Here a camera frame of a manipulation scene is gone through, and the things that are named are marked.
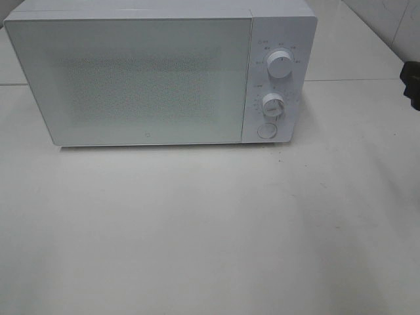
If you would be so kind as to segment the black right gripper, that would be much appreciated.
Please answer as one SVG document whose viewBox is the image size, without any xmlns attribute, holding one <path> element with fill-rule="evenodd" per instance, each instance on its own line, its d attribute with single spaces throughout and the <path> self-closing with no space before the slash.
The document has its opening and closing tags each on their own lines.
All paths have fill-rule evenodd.
<svg viewBox="0 0 420 315">
<path fill-rule="evenodd" d="M 404 63 L 400 79 L 405 85 L 404 96 L 410 99 L 411 107 L 420 110 L 420 64 L 416 61 Z"/>
</svg>

